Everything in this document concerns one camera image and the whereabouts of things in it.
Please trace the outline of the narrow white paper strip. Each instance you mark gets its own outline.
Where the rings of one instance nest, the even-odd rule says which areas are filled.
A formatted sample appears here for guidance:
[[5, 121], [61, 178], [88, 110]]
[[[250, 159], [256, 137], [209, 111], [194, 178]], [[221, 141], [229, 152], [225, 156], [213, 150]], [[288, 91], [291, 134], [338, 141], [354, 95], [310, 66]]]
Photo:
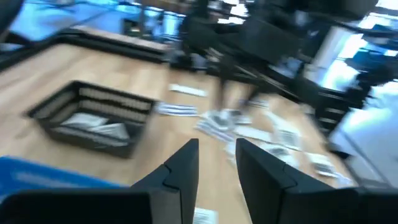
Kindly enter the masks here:
[[191, 88], [188, 86], [178, 85], [178, 84], [170, 84], [169, 85], [170, 91], [176, 91], [179, 93], [184, 93], [188, 95], [200, 96], [200, 97], [207, 97], [207, 93], [204, 90], [199, 90], [196, 88]]

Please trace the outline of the black aluminium table frame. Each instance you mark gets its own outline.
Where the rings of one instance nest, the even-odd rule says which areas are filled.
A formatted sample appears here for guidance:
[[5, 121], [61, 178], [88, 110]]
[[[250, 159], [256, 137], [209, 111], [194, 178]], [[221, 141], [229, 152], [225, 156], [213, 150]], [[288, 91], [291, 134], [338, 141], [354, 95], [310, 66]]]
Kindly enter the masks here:
[[0, 54], [0, 72], [57, 44], [69, 44], [154, 63], [167, 61], [168, 45], [88, 26], [62, 29], [40, 41]]

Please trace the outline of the plain white paper packet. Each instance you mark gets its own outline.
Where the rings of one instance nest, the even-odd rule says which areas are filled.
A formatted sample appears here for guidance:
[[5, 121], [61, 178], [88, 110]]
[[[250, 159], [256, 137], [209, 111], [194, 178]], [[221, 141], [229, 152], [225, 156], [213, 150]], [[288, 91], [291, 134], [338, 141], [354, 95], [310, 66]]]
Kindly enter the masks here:
[[234, 133], [245, 138], [253, 138], [264, 142], [272, 141], [270, 133], [249, 126], [237, 126], [234, 129]]

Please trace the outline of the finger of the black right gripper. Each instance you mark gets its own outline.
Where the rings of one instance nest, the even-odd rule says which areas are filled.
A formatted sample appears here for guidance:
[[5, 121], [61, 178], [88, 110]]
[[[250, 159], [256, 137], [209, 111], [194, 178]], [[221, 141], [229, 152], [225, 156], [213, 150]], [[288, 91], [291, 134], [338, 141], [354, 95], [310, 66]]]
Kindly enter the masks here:
[[254, 100], [261, 92], [259, 86], [254, 86], [252, 90], [249, 91], [247, 97], [245, 97], [239, 105], [239, 109], [247, 109], [249, 107], [250, 101]]
[[230, 80], [225, 78], [219, 79], [218, 93], [217, 93], [217, 108], [225, 109], [227, 108], [229, 102], [234, 96], [234, 85]]

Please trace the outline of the white BZK antiseptic towelette packet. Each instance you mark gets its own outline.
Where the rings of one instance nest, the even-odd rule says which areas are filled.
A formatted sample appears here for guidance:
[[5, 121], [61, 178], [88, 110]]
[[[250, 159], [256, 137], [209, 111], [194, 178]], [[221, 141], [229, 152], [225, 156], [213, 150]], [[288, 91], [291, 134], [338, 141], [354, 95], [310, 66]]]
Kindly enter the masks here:
[[126, 126], [125, 124], [122, 123], [105, 124], [89, 128], [88, 130], [94, 133], [110, 136], [112, 138], [117, 138], [122, 140], [129, 139], [129, 134], [127, 132]]
[[337, 177], [335, 167], [327, 156], [309, 152], [306, 153], [306, 156], [317, 174], [326, 177]]
[[218, 224], [218, 212], [196, 207], [193, 224]]
[[104, 125], [108, 122], [107, 118], [88, 113], [74, 113], [68, 119], [61, 123], [63, 126], [69, 126], [81, 129], [90, 129]]
[[220, 131], [228, 131], [235, 127], [234, 116], [228, 110], [209, 110], [203, 114], [205, 121]]
[[276, 129], [275, 134], [279, 144], [295, 151], [302, 151], [302, 138], [298, 132], [289, 129]]
[[299, 168], [300, 166], [298, 160], [296, 160], [296, 158], [294, 157], [294, 154], [284, 146], [267, 144], [266, 142], [264, 142], [260, 145], [260, 148], [294, 168]]

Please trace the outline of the black plastic basket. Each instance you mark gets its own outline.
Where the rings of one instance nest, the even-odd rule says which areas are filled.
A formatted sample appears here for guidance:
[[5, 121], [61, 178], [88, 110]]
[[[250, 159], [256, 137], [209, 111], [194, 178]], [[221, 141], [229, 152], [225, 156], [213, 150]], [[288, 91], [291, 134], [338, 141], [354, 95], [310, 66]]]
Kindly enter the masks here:
[[[73, 80], [27, 110], [25, 115], [36, 121], [54, 141], [127, 159], [139, 142], [156, 103], [144, 96]], [[61, 125], [74, 113], [107, 118], [106, 124], [125, 124], [129, 139]]]

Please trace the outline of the blue-striped fabric bandage packet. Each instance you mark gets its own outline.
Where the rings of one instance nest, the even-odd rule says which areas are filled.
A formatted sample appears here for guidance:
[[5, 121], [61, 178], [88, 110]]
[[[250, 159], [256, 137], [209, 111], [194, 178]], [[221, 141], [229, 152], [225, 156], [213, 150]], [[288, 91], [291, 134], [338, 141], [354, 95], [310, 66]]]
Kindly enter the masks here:
[[198, 116], [197, 108], [190, 105], [176, 105], [160, 102], [156, 104], [155, 110], [159, 114], [170, 116]]
[[250, 100], [248, 102], [248, 105], [252, 106], [252, 107], [258, 107], [258, 108], [264, 108], [264, 109], [269, 108], [269, 102], [267, 100]]

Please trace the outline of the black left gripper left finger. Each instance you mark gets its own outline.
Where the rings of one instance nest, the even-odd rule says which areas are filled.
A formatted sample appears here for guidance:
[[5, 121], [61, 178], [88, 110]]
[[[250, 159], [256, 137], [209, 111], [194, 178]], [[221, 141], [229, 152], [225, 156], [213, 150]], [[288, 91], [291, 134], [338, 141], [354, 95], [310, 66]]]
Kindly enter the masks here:
[[199, 141], [191, 139], [132, 186], [21, 190], [0, 204], [0, 224], [192, 224]]

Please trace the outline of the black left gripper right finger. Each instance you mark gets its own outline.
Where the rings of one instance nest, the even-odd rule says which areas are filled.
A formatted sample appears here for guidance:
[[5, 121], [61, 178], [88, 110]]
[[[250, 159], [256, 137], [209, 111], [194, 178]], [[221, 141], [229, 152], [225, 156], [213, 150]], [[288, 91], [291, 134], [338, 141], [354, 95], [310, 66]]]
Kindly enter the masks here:
[[398, 189], [336, 189], [243, 138], [236, 163], [252, 224], [398, 224]]

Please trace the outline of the blue plastic basket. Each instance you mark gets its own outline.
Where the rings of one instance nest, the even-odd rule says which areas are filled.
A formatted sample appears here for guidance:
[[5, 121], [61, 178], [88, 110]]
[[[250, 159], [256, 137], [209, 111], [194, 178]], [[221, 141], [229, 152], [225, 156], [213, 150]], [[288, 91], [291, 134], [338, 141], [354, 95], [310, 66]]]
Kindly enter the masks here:
[[21, 190], [114, 187], [122, 185], [20, 157], [0, 157], [0, 204]]

